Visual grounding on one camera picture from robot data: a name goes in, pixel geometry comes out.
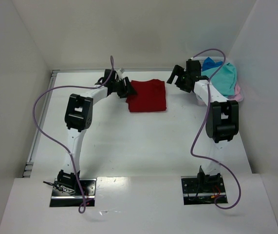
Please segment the red t shirt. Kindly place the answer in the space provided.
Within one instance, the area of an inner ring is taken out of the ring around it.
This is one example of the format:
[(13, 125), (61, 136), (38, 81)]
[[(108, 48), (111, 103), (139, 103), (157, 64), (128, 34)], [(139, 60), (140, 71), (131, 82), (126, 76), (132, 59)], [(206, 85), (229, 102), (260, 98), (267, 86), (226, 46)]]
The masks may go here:
[(129, 95), (126, 103), (131, 113), (164, 112), (167, 109), (165, 82), (159, 79), (131, 81), (135, 95)]

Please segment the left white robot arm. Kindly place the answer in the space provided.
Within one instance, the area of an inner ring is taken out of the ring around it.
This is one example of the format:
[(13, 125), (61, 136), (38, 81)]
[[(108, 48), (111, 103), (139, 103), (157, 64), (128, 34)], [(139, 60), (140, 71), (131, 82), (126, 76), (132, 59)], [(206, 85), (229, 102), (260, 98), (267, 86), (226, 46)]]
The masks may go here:
[(93, 106), (100, 100), (117, 93), (119, 98), (127, 98), (137, 92), (132, 87), (129, 78), (124, 76), (124, 69), (106, 69), (92, 87), (81, 94), (71, 94), (65, 112), (68, 140), (66, 143), (69, 159), (57, 175), (57, 182), (66, 189), (79, 191), (80, 153), (84, 135), (93, 120)]

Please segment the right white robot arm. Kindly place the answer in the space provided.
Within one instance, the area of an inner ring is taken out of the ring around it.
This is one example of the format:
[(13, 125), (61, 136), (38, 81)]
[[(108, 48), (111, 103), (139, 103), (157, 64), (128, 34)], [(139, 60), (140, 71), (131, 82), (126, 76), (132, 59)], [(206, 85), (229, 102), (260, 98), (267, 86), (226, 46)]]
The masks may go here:
[(218, 67), (204, 69), (198, 60), (189, 59), (186, 67), (175, 65), (168, 84), (174, 83), (180, 90), (194, 93), (206, 106), (206, 114), (200, 130), (212, 140), (215, 152), (211, 156), (198, 155), (195, 144), (191, 145), (191, 155), (206, 159), (208, 164), (200, 167), (197, 174), (196, 189), (198, 192), (214, 190), (221, 182), (221, 168), (224, 165), (224, 149), (239, 131), (239, 104), (230, 100), (215, 87), (215, 76), (222, 71), (224, 63)]

